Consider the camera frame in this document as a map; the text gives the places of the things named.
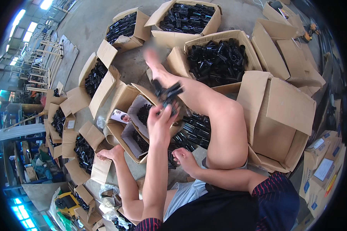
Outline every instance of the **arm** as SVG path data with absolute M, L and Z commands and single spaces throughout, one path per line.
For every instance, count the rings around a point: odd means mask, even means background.
M 219 188 L 252 194 L 253 189 L 268 178 L 247 169 L 202 169 L 193 154 L 184 148 L 179 148 L 172 154 L 191 177 Z
M 163 221 L 167 194 L 167 148 L 170 142 L 169 128 L 177 114 L 171 117 L 171 106 L 157 116 L 162 107 L 152 107 L 148 116 L 149 150 L 147 173 L 143 186 L 144 210 L 142 220 L 157 218 Z

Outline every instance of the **foot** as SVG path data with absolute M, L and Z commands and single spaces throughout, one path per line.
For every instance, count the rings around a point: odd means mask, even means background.
M 101 160 L 111 159 L 114 162 L 125 159 L 124 148 L 121 145 L 117 145 L 111 150 L 103 149 L 97 153 L 97 157 Z

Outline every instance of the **concrete floor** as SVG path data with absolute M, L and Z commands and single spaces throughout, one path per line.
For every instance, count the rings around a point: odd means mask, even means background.
M 246 34 L 251 35 L 257 18 L 264 18 L 262 15 L 262 7 L 255 5 L 251 0 L 203 0 L 221 5 L 222 21 L 218 31 L 224 30 L 244 30 Z M 112 18 L 127 9 L 140 7 L 140 10 L 147 15 L 151 15 L 163 2 L 167 0 L 81 0 L 71 10 L 71 14 L 67 15 L 57 29 L 58 36 L 65 35 L 72 44 L 79 50 L 78 56 L 74 62 L 72 70 L 68 76 L 64 90 L 68 91 L 78 86 L 79 74 L 85 65 L 89 56 L 96 52 L 108 25 L 111 24 Z M 299 13 L 293 5 L 289 6 L 293 11 Z M 319 47 L 317 42 L 309 44 L 315 60 L 319 64 Z M 141 48 L 136 48 L 122 54 L 118 54 L 113 63 L 121 73 L 121 80 L 126 84 L 136 83 L 151 89 L 151 85 L 146 76 L 146 63 L 142 57 Z M 106 113 L 111 105 L 114 96 L 113 91 L 102 108 L 99 109 L 98 115 L 105 118 Z M 77 121 L 75 131 L 78 131 L 82 125 L 90 120 L 93 121 L 88 108 L 76 113 Z M 206 155 L 206 150 L 198 149 L 194 152 L 197 160 L 201 160 Z M 135 179 L 139 179 L 145 175 L 146 165 L 135 164 L 133 160 L 125 153 L 127 164 Z M 186 182 L 187 174 L 179 167 L 176 170 L 169 170 L 169 186 L 174 182 Z M 115 167 L 112 164 L 107 178 L 107 183 L 117 184 L 115 175 Z M 94 195 L 98 197 L 100 184 L 93 180 L 88 180 L 85 186 Z

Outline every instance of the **shorts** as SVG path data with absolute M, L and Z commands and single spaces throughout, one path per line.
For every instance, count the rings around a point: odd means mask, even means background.
M 238 169 L 247 169 L 248 159 L 243 167 Z M 203 169 L 207 169 L 206 158 L 202 160 Z M 208 193 L 205 187 L 206 183 L 201 180 L 195 180 L 194 182 L 179 183 L 176 182 L 171 190 L 177 189 L 175 195 L 173 196 L 170 205 L 167 208 L 166 214 L 163 217 L 163 222 L 165 222 L 171 214 L 173 214 L 178 208 L 192 202 L 199 197 Z

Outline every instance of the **bare leg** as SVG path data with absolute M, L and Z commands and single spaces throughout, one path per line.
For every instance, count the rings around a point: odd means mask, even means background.
M 248 156 L 247 130 L 242 106 L 205 84 L 172 75 L 162 64 L 157 64 L 155 53 L 147 51 L 145 60 L 152 69 L 153 79 L 168 88 L 177 82 L 184 88 L 182 101 L 197 113 L 207 115 L 211 121 L 211 141 L 206 164 L 211 169 L 242 167 Z
M 124 149 L 121 145 L 117 145 L 108 152 L 107 157 L 112 159 L 116 166 L 118 187 L 120 188 L 125 217 L 134 221 L 141 221 L 144 203 L 143 200 L 139 200 L 138 185 L 127 166 Z M 167 191 L 164 214 L 175 193 L 176 190 Z

